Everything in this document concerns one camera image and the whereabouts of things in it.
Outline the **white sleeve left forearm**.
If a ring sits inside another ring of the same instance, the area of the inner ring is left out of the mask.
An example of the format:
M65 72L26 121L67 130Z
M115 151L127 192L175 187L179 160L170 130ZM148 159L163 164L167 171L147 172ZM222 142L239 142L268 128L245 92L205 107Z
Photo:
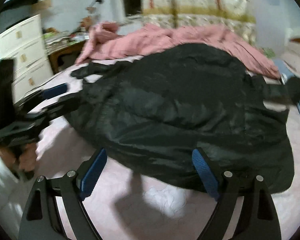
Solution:
M11 239L17 239L26 196L24 184L0 157L0 226Z

